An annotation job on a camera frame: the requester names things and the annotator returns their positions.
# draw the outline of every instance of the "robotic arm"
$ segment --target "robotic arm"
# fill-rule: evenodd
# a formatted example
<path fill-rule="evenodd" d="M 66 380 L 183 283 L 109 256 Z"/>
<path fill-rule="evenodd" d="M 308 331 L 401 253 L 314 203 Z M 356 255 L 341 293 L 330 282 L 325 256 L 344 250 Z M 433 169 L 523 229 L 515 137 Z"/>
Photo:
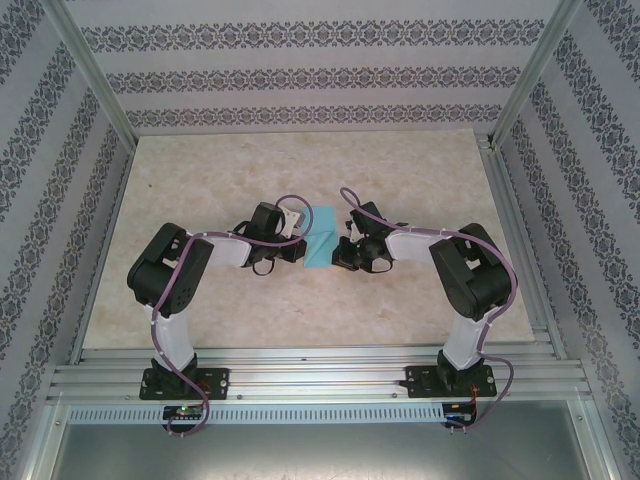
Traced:
<path fill-rule="evenodd" d="M 271 262 L 270 273 L 278 258 L 294 263 L 303 257 L 306 242 L 297 235 L 303 220 L 302 212 L 263 202 L 258 205 L 251 220 L 242 222 L 233 232 L 204 236 L 193 241 L 155 320 L 152 334 L 159 351 L 154 354 L 152 368 L 145 371 L 141 399 L 198 398 L 197 392 L 174 374 L 171 366 L 192 382 L 204 384 L 208 388 L 206 394 L 209 398 L 226 398 L 226 381 L 220 380 L 224 385 L 217 389 L 211 387 L 212 379 L 203 378 L 213 375 L 212 370 L 219 374 L 218 370 L 222 369 L 197 367 L 197 357 L 189 340 L 185 309 L 193 299 L 205 268 L 251 267 L 258 274 L 256 264 L 267 260 Z M 131 267 L 127 285 L 150 317 L 174 274 L 176 261 L 184 256 L 185 246 L 191 237 L 185 229 L 167 223 Z"/>
<path fill-rule="evenodd" d="M 412 230 L 406 224 L 386 222 L 373 202 L 352 206 L 352 220 L 347 222 L 350 236 L 340 238 L 333 264 L 371 274 L 389 271 L 395 261 L 433 264 L 456 312 L 437 365 L 406 368 L 407 380 L 400 384 L 407 387 L 409 397 L 468 397 L 471 391 L 474 397 L 495 396 L 492 370 L 484 365 L 481 347 L 487 326 L 500 313 L 496 310 L 503 311 L 513 301 L 512 286 L 516 281 L 513 272 L 505 268 L 504 258 L 496 256 L 500 253 L 484 228 L 470 224 L 457 232 Z M 312 216 L 310 205 L 307 207 Z M 302 258 L 306 242 L 304 234 L 297 234 L 303 219 L 301 212 L 261 203 L 250 221 L 227 234 L 198 234 L 194 240 L 189 232 L 170 223 L 160 229 L 127 278 L 136 300 L 149 312 L 158 310 L 155 323 L 152 321 L 152 335 L 159 352 L 152 360 L 152 368 L 145 371 L 141 399 L 226 398 L 228 370 L 197 367 L 185 308 L 207 267 L 252 267 L 258 274 L 255 265 L 263 260 L 271 261 L 273 269 L 278 258 L 288 262 Z M 191 248 L 185 255 L 188 242 Z M 177 260 L 181 269 L 176 274 Z M 169 289 L 173 277 L 175 283 Z M 207 389 L 198 393 L 185 378 Z"/>
<path fill-rule="evenodd" d="M 360 207 L 382 219 L 373 202 Z M 333 253 L 333 264 L 351 271 L 384 273 L 395 261 L 435 265 L 447 298 L 456 314 L 451 334 L 438 355 L 435 372 L 423 371 L 422 378 L 409 378 L 409 396 L 466 396 L 476 385 L 479 396 L 495 396 L 491 368 L 478 351 L 487 320 L 505 305 L 511 294 L 511 279 L 502 262 L 486 248 L 443 232 L 426 234 L 391 228 L 359 210 L 351 211 L 349 237 L 341 237 Z M 459 230 L 463 235 L 495 244 L 479 224 Z M 383 263 L 384 269 L 376 268 Z"/>

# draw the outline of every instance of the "vertical metal post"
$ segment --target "vertical metal post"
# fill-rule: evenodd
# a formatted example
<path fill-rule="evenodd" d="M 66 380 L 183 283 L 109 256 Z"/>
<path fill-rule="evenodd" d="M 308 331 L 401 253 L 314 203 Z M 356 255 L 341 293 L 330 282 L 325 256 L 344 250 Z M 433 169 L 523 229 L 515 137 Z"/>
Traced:
<path fill-rule="evenodd" d="M 133 152 L 138 143 L 136 135 L 127 115 L 116 97 L 106 75 L 100 68 L 98 61 L 91 52 L 89 44 L 82 31 L 71 16 L 65 0 L 42 0 L 47 17 L 62 37 L 65 46 L 73 56 L 82 71 L 87 83 L 93 90 L 100 106 L 104 109 L 109 121 L 118 132 L 120 140 L 129 153 Z"/>
<path fill-rule="evenodd" d="M 531 319 L 532 323 L 540 323 L 548 328 L 556 356 L 566 359 L 567 353 L 538 271 L 533 248 L 529 243 L 509 176 L 505 171 L 502 155 L 499 149 L 494 151 L 488 146 L 488 141 L 483 139 L 479 139 L 478 148 L 512 260 L 516 269 L 519 270 L 522 295 L 527 307 L 532 310 L 530 313 L 535 317 Z"/>
<path fill-rule="evenodd" d="M 594 400 L 567 400 L 584 463 L 591 480 L 621 480 Z"/>
<path fill-rule="evenodd" d="M 126 190 L 127 181 L 129 179 L 129 174 L 131 173 L 131 168 L 133 166 L 133 156 L 135 154 L 135 146 L 131 152 L 131 158 L 127 165 L 125 166 L 124 177 L 122 179 L 122 185 L 118 191 L 118 196 L 115 199 L 115 203 L 113 205 L 113 214 L 110 217 L 109 225 L 107 226 L 107 235 L 104 239 L 104 248 L 100 252 L 100 257 L 98 258 L 98 266 L 97 274 L 94 282 L 91 284 L 91 288 L 89 290 L 89 296 L 87 297 L 86 308 L 84 309 L 82 318 L 80 319 L 80 326 L 78 328 L 78 335 L 76 336 L 76 341 L 73 344 L 73 350 L 71 351 L 71 356 L 69 357 L 69 363 L 78 364 L 82 357 L 82 345 L 84 344 L 84 337 L 87 333 L 87 328 L 89 328 L 89 319 L 91 318 L 91 311 L 93 310 L 93 304 L 96 300 L 96 295 L 98 294 L 98 286 L 100 285 L 100 275 L 104 270 L 104 265 L 107 262 L 107 254 L 109 252 L 109 245 L 111 245 L 111 238 L 113 237 L 113 232 L 116 228 L 116 219 L 118 218 L 118 212 L 120 211 L 120 206 L 122 205 L 122 200 L 124 198 L 124 192 Z"/>
<path fill-rule="evenodd" d="M 509 130 L 518 118 L 524 102 L 540 78 L 542 70 L 553 55 L 553 50 L 558 45 L 581 3 L 580 0 L 560 0 L 558 3 L 489 135 L 491 145 L 494 147 L 502 145 L 509 135 Z"/>
<path fill-rule="evenodd" d="M 24 470 L 16 478 L 40 480 L 52 477 L 69 412 L 68 405 L 45 405 Z"/>

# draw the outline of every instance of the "marble floor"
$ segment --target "marble floor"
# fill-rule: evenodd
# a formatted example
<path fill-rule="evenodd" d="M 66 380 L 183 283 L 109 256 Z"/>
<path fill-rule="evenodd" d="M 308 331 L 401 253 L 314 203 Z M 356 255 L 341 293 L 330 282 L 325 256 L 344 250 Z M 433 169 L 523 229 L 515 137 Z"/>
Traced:
<path fill-rule="evenodd" d="M 162 224 L 226 231 L 259 202 L 297 193 L 333 206 L 346 234 L 341 186 L 394 222 L 449 229 L 478 222 L 506 252 L 471 130 L 143 137 L 84 347 L 152 346 L 126 276 Z M 443 343 L 453 315 L 433 267 L 398 262 L 368 275 L 280 261 L 267 277 L 231 267 L 205 272 L 189 325 L 197 347 L 397 345 Z M 532 338 L 518 296 L 489 341 Z"/>

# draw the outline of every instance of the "wire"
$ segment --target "wire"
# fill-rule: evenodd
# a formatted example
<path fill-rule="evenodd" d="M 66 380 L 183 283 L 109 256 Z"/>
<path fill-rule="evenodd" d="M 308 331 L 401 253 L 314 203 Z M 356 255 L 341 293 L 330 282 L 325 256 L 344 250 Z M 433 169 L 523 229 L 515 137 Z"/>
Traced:
<path fill-rule="evenodd" d="M 256 270 L 256 264 L 254 263 L 253 265 L 251 265 L 251 270 L 253 270 L 253 273 L 255 273 L 256 275 L 258 275 L 259 277 L 266 277 L 267 275 L 269 275 L 271 272 L 273 272 L 273 269 L 276 266 L 276 259 L 275 258 L 265 258 L 265 260 L 270 260 L 271 261 L 271 268 L 269 268 L 268 272 L 265 273 L 260 273 L 258 272 L 258 270 Z"/>
<path fill-rule="evenodd" d="M 475 383 L 471 384 L 471 394 L 473 395 L 473 400 L 471 400 L 471 403 L 473 403 L 473 412 L 471 416 L 473 416 L 478 413 L 478 387 L 476 387 Z"/>
<path fill-rule="evenodd" d="M 309 225 L 307 226 L 306 230 L 304 232 L 302 232 L 302 234 L 298 237 L 298 238 L 294 238 L 293 240 L 288 240 L 286 242 L 263 242 L 261 240 L 253 240 L 251 238 L 245 238 L 241 235 L 236 235 L 234 233 L 225 233 L 225 232 L 200 232 L 200 233 L 195 233 L 193 234 L 191 237 L 189 237 L 189 240 L 187 240 L 186 245 L 184 246 L 184 249 L 182 250 L 182 253 L 180 254 L 180 258 L 178 260 L 178 264 L 176 265 L 175 269 L 173 270 L 173 273 L 171 274 L 171 278 L 169 278 L 169 282 L 167 283 L 167 286 L 164 288 L 164 291 L 162 292 L 162 295 L 160 295 L 160 299 L 158 300 L 158 302 L 155 304 L 155 306 L 153 307 L 153 311 L 151 313 L 151 340 L 153 341 L 153 346 L 155 347 L 156 351 L 158 352 L 158 355 L 160 356 L 160 358 L 164 361 L 165 365 L 167 367 L 169 367 L 169 370 L 171 370 L 173 373 L 175 373 L 183 382 L 185 382 L 187 385 L 189 385 L 191 388 L 193 388 L 196 393 L 198 395 L 200 395 L 200 398 L 202 398 L 203 404 L 204 404 L 204 409 L 205 412 L 202 415 L 202 419 L 200 420 L 200 423 L 196 424 L 191 430 L 188 430 L 186 432 L 174 432 L 173 430 L 171 430 L 171 423 L 173 422 L 175 417 L 171 417 L 169 419 L 169 421 L 167 422 L 167 432 L 169 433 L 169 436 L 171 437 L 187 437 L 189 435 L 193 435 L 194 433 L 197 433 L 200 429 L 202 429 L 202 427 L 204 427 L 205 423 L 207 423 L 207 420 L 209 419 L 209 414 L 211 412 L 211 405 L 209 404 L 209 397 L 207 396 L 207 394 L 198 386 L 196 385 L 195 382 L 193 382 L 189 377 L 187 377 L 185 374 L 183 374 L 172 362 L 171 360 L 169 360 L 169 357 L 167 357 L 164 353 L 164 351 L 162 350 L 162 347 L 160 346 L 160 342 L 158 341 L 158 332 L 157 332 L 157 320 L 158 320 L 158 315 L 160 313 L 160 309 L 162 308 L 162 305 L 164 305 L 164 302 L 167 300 L 167 297 L 169 296 L 169 293 L 171 293 L 171 289 L 173 288 L 173 286 L 176 283 L 176 280 L 178 279 L 178 275 L 180 274 L 180 270 L 182 270 L 182 267 L 184 265 L 184 262 L 187 258 L 187 254 L 189 253 L 189 250 L 191 249 L 191 246 L 193 245 L 193 242 L 195 242 L 196 240 L 200 239 L 200 238 L 204 238 L 204 237 L 221 237 L 221 238 L 232 238 L 234 240 L 240 240 L 243 242 L 248 242 L 251 243 L 253 245 L 259 245 L 262 247 L 287 247 L 289 245 L 294 245 L 296 243 L 298 243 L 300 240 L 302 240 L 304 237 L 306 237 L 309 232 L 311 231 L 311 227 L 313 225 L 313 208 L 311 207 L 311 204 L 309 202 L 307 202 L 304 198 L 302 198 L 299 195 L 294 195 L 294 194 L 290 194 L 290 195 L 284 195 L 282 197 L 280 197 L 278 199 L 278 201 L 276 202 L 276 207 L 283 201 L 286 199 L 295 199 L 295 200 L 299 200 L 302 203 L 305 204 L 305 206 L 309 209 Z"/>
<path fill-rule="evenodd" d="M 491 328 L 491 324 L 493 323 L 493 321 L 498 318 L 500 315 L 502 315 L 504 312 L 507 311 L 507 309 L 513 305 L 513 302 L 516 299 L 516 294 L 517 294 L 517 290 L 518 290 L 518 278 L 516 277 L 516 272 L 513 270 L 513 267 L 511 266 L 511 264 L 509 263 L 509 261 L 505 258 L 505 256 L 500 252 L 500 250 L 498 250 L 496 247 L 494 247 L 493 245 L 491 245 L 488 242 L 485 242 L 484 240 L 474 237 L 473 235 L 467 235 L 466 233 L 462 233 L 462 232 L 457 232 L 455 230 L 434 230 L 431 228 L 412 228 L 412 227 L 408 227 L 405 225 L 398 225 L 396 223 L 391 223 L 388 222 L 387 220 L 385 220 L 384 218 L 380 218 L 372 213 L 367 212 L 365 209 L 363 209 L 361 207 L 360 204 L 360 198 L 358 198 L 358 195 L 351 190 L 350 188 L 347 187 L 342 187 L 340 189 L 340 195 L 342 195 L 342 198 L 344 198 L 346 200 L 346 202 L 351 205 L 351 207 L 353 207 L 355 210 L 357 210 L 358 212 L 360 212 L 361 214 L 369 217 L 372 220 L 375 220 L 376 222 L 385 225 L 387 227 L 393 228 L 395 230 L 400 230 L 403 232 L 411 232 L 411 233 L 421 233 L 421 234 L 425 234 L 425 235 L 442 235 L 442 236 L 449 236 L 449 237 L 457 237 L 457 238 L 462 238 L 464 240 L 468 240 L 470 242 L 473 242 L 477 245 L 480 245 L 481 247 L 489 250 L 492 254 L 494 254 L 496 256 L 496 258 L 498 260 L 500 260 L 500 263 L 502 263 L 502 266 L 505 268 L 505 270 L 507 271 L 507 274 L 509 275 L 509 280 L 511 282 L 511 293 L 509 294 L 509 298 L 507 299 L 506 303 L 500 307 L 499 309 L 493 311 L 492 313 L 489 314 L 489 317 L 487 318 L 487 321 L 484 325 L 484 328 L 482 329 L 482 332 L 480 333 L 480 337 L 478 338 L 478 343 L 476 345 L 476 350 L 478 351 L 479 355 L 481 358 L 485 359 L 485 360 L 489 360 L 491 362 L 501 362 L 504 363 L 507 368 L 509 369 L 509 378 L 507 379 L 507 384 L 505 385 L 505 387 L 502 389 L 502 392 L 500 392 L 500 395 L 498 395 L 498 398 L 496 399 L 495 402 L 493 402 L 493 405 L 491 405 L 491 407 L 489 408 L 489 410 L 487 410 L 487 412 L 480 418 L 478 419 L 478 421 L 476 421 L 473 425 L 470 425 L 468 427 L 464 427 L 462 424 L 458 424 L 459 428 L 462 428 L 465 432 L 468 430 L 472 430 L 474 428 L 476 428 L 478 425 L 480 425 L 487 417 L 489 417 L 491 414 L 493 414 L 493 412 L 495 411 L 495 409 L 498 407 L 498 405 L 500 405 L 500 402 L 502 402 L 502 399 L 508 394 L 509 392 L 509 388 L 511 388 L 511 384 L 513 383 L 513 377 L 515 375 L 515 369 L 513 368 L 513 364 L 507 360 L 506 358 L 501 358 L 501 357 L 493 357 L 493 356 L 488 356 L 485 355 L 483 353 L 483 348 L 484 348 L 484 342 L 485 339 L 487 338 L 487 334 L 489 333 L 489 329 Z"/>
<path fill-rule="evenodd" d="M 389 262 L 389 268 L 387 268 L 386 270 L 376 270 L 375 272 L 372 270 L 369 273 L 373 275 L 375 275 L 376 273 L 387 273 L 387 272 L 390 272 L 392 269 L 393 269 L 393 262 Z"/>

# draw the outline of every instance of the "striped damask wall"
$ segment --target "striped damask wall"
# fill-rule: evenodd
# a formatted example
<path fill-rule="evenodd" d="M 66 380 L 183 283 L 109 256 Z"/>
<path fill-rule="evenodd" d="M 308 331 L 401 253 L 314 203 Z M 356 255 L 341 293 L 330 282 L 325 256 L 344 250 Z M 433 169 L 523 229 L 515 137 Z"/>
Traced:
<path fill-rule="evenodd" d="M 488 133 L 558 0 L 69 1 L 140 135 Z"/>
<path fill-rule="evenodd" d="M 640 478 L 639 39 L 639 0 L 584 1 L 503 145 L 622 478 Z"/>
<path fill-rule="evenodd" d="M 130 158 L 41 5 L 0 0 L 0 479 L 73 346 Z"/>

